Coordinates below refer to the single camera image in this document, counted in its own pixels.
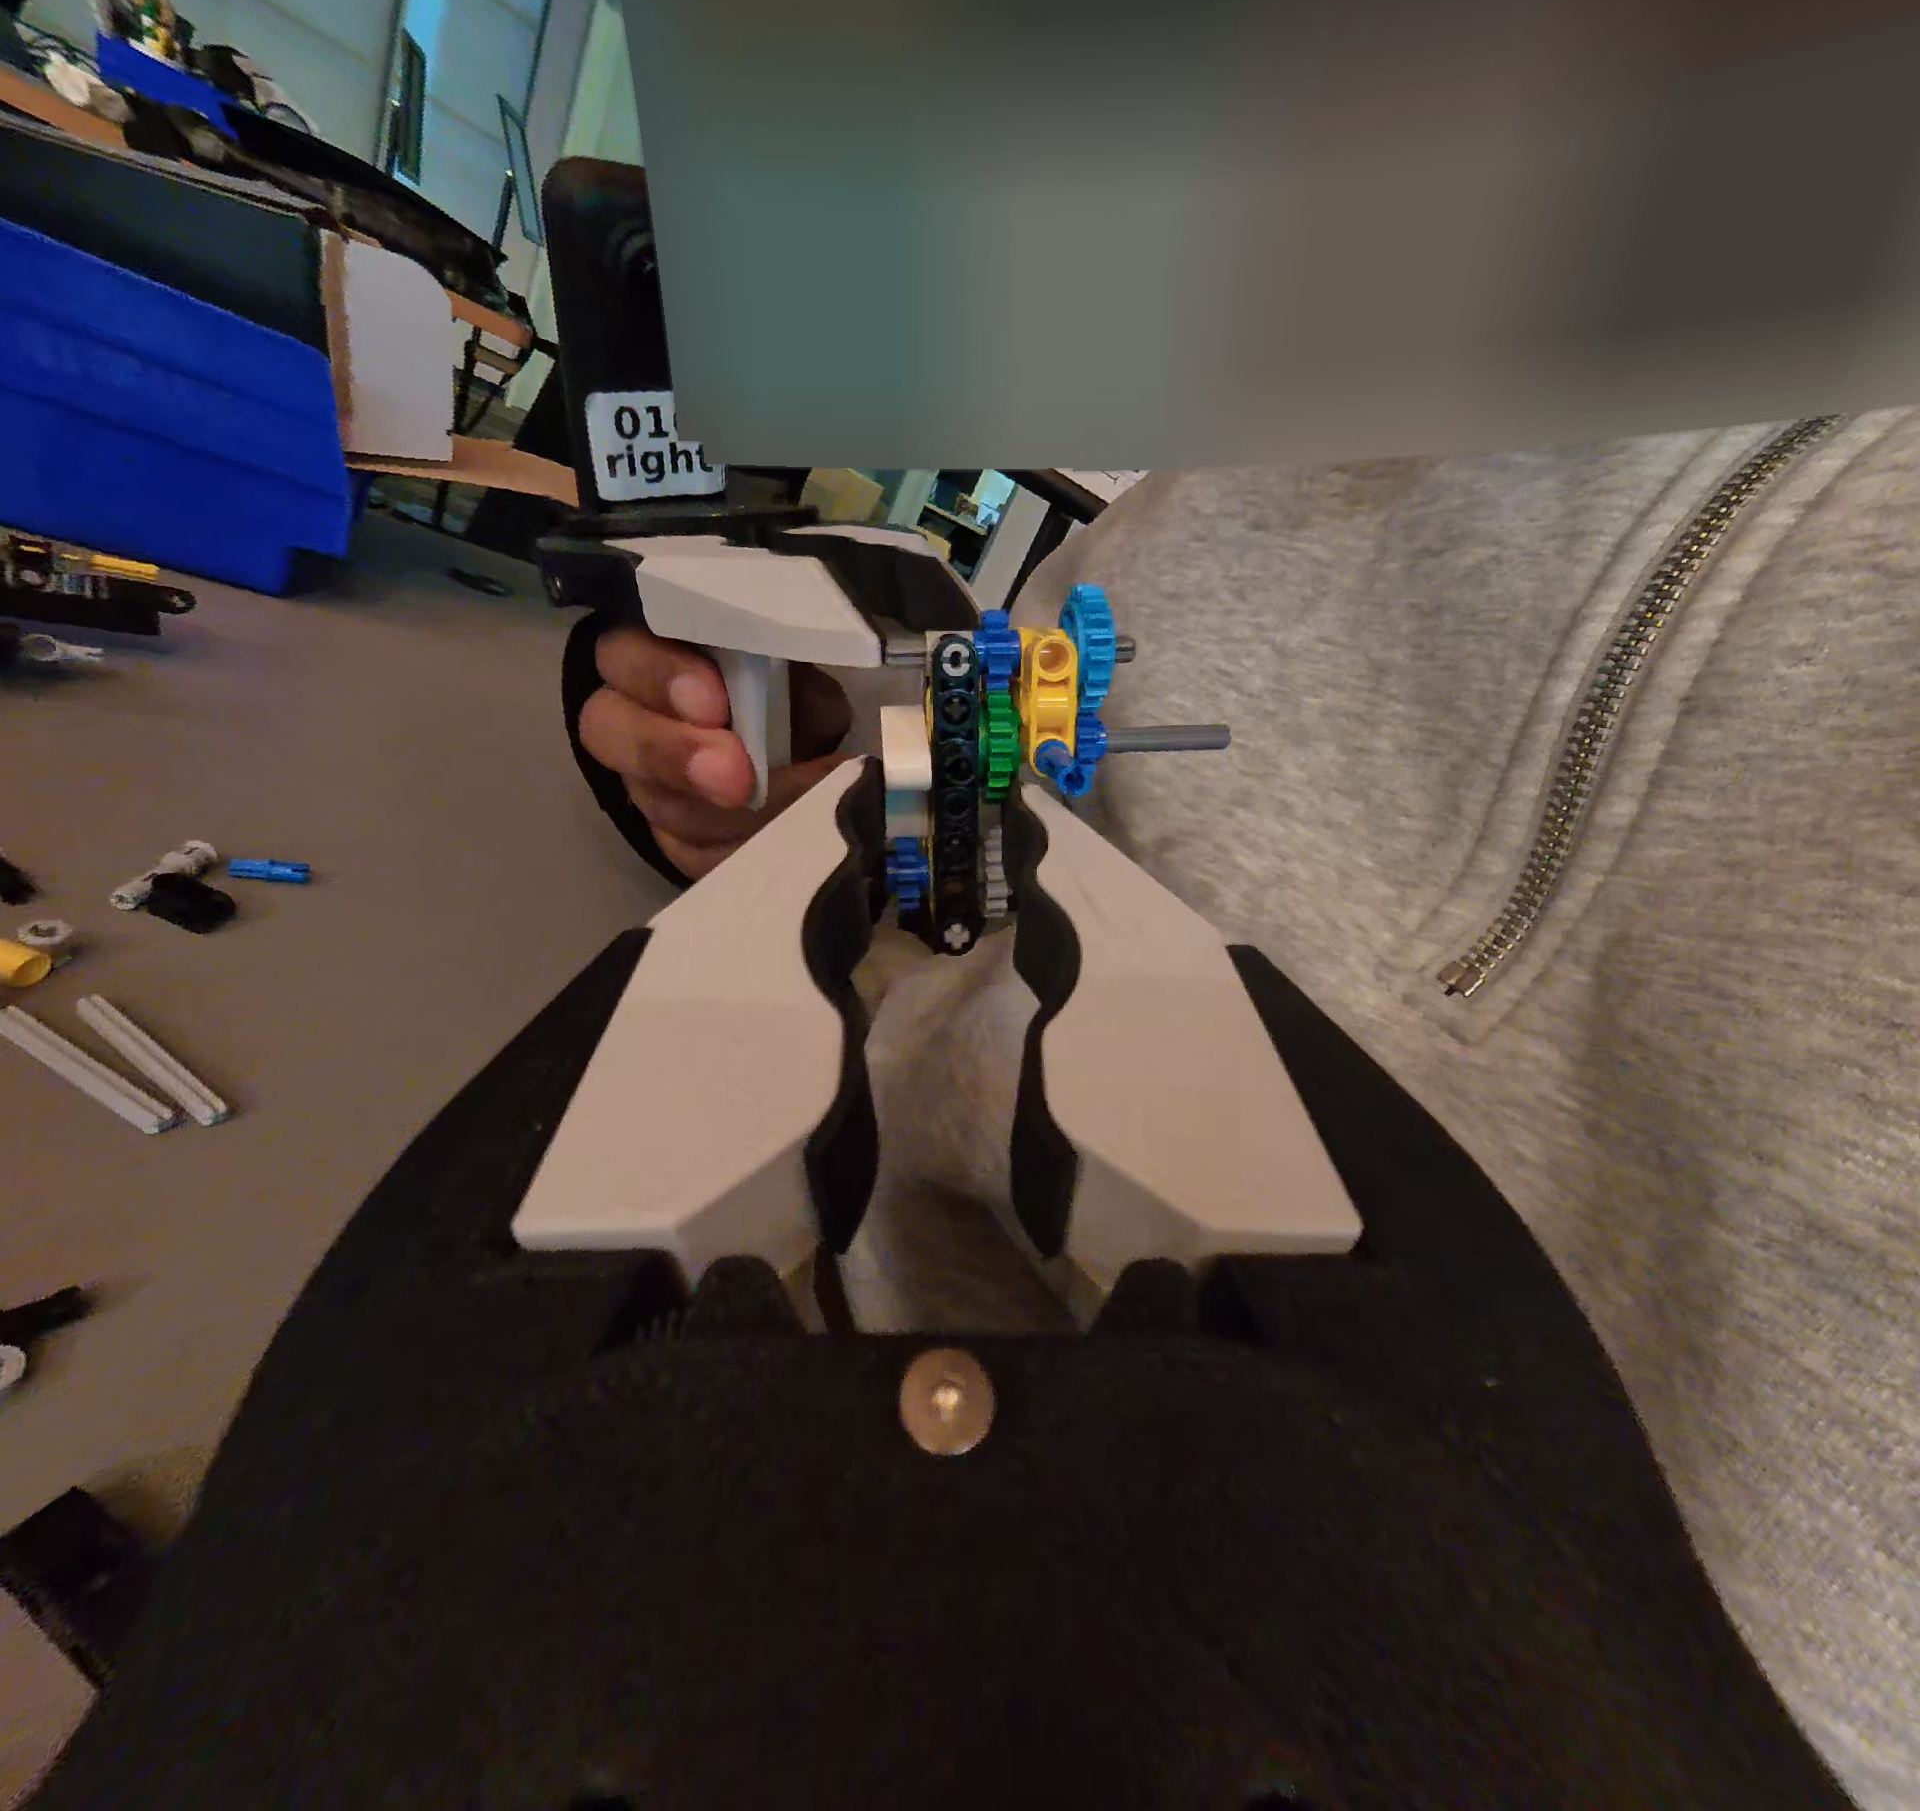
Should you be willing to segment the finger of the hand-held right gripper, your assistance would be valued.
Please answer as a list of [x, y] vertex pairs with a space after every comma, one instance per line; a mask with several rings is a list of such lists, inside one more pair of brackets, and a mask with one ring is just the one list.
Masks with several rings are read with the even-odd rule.
[[778, 528], [778, 553], [819, 559], [869, 625], [912, 633], [973, 633], [970, 587], [924, 538], [883, 528]]
[[648, 629], [667, 644], [821, 668], [883, 667], [874, 625], [817, 556], [716, 537], [639, 538], [636, 597]]

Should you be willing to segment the grey lego axle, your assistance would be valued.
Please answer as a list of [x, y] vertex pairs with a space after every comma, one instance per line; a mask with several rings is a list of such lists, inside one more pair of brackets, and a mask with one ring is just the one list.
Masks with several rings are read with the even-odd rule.
[[159, 1102], [132, 1079], [123, 1079], [77, 1045], [38, 1023], [20, 1008], [3, 1011], [3, 1040], [36, 1061], [38, 1066], [77, 1089], [84, 1101], [98, 1105], [113, 1116], [145, 1136], [159, 1136], [179, 1125], [179, 1111]]
[[230, 1120], [232, 1107], [227, 1101], [107, 998], [98, 993], [84, 995], [77, 999], [77, 1017], [114, 1057], [156, 1085], [172, 1105], [177, 1105], [179, 1112], [193, 1123], [217, 1128]]

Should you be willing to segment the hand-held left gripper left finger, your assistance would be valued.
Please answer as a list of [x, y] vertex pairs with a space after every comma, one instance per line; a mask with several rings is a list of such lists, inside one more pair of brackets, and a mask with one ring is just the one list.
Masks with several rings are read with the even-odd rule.
[[876, 1187], [867, 1008], [883, 776], [834, 769], [661, 910], [513, 1219], [523, 1251], [843, 1255]]

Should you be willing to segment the black plastic tray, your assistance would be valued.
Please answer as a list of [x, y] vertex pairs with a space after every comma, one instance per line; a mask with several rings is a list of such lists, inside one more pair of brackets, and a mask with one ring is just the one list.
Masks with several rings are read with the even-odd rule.
[[220, 312], [325, 349], [322, 236], [179, 168], [3, 123], [3, 217]]

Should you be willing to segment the multicolour lego gear assembly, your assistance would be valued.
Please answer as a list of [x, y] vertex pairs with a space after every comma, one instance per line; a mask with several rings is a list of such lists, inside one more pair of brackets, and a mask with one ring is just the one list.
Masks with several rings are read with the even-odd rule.
[[961, 959], [1015, 912], [1002, 816], [1020, 782], [1076, 802], [1120, 756], [1214, 753], [1230, 727], [1115, 727], [1108, 701], [1137, 647], [1108, 596], [1068, 590], [1053, 625], [985, 609], [970, 629], [890, 638], [916, 698], [878, 715], [883, 879], [899, 928]]

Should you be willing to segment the person's right hand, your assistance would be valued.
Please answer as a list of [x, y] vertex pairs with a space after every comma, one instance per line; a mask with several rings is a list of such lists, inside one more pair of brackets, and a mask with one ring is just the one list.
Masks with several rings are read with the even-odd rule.
[[674, 886], [707, 876], [845, 765], [852, 706], [812, 667], [789, 674], [791, 763], [756, 776], [726, 684], [695, 647], [613, 625], [595, 637], [575, 740], [612, 816]]

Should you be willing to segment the small blue container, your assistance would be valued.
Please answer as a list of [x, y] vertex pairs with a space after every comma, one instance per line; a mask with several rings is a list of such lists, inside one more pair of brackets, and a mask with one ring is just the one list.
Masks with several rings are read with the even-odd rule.
[[227, 97], [199, 73], [109, 32], [96, 34], [93, 48], [98, 72], [110, 88], [168, 109], [187, 111], [224, 138], [236, 138]]

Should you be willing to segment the grey white connector piece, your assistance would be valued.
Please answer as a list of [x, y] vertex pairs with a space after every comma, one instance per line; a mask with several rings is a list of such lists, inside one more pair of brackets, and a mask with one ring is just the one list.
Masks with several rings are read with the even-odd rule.
[[236, 919], [236, 901], [209, 880], [220, 851], [204, 840], [187, 840], [152, 869], [109, 893], [114, 912], [145, 912], [187, 935], [213, 935]]

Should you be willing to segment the blue plastic bin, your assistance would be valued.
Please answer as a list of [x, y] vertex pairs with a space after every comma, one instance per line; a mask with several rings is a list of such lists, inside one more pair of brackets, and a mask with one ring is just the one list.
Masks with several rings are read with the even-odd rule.
[[5, 222], [3, 521], [284, 597], [351, 547], [328, 359]]

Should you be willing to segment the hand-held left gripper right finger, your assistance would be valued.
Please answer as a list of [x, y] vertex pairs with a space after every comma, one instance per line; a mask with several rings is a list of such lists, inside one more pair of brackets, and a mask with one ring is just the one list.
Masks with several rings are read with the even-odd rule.
[[1345, 1255], [1360, 1219], [1227, 944], [1041, 789], [1004, 819], [1036, 999], [1010, 1137], [1031, 1249], [1111, 1291], [1141, 1261]]

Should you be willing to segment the person in grey hoodie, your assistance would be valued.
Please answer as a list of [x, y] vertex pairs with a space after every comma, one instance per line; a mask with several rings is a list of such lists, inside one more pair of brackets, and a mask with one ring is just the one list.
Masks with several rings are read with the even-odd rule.
[[1159, 475], [1080, 820], [1360, 1240], [1041, 1329], [1027, 940], [904, 964], [852, 1488], [655, 1808], [1915, 1808], [1915, 409]]

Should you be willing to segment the cardboard box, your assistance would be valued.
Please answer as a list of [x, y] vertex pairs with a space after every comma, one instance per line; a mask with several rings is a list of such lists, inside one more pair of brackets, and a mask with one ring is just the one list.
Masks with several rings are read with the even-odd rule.
[[452, 457], [451, 298], [420, 264], [322, 235], [325, 353], [348, 463], [444, 471]]

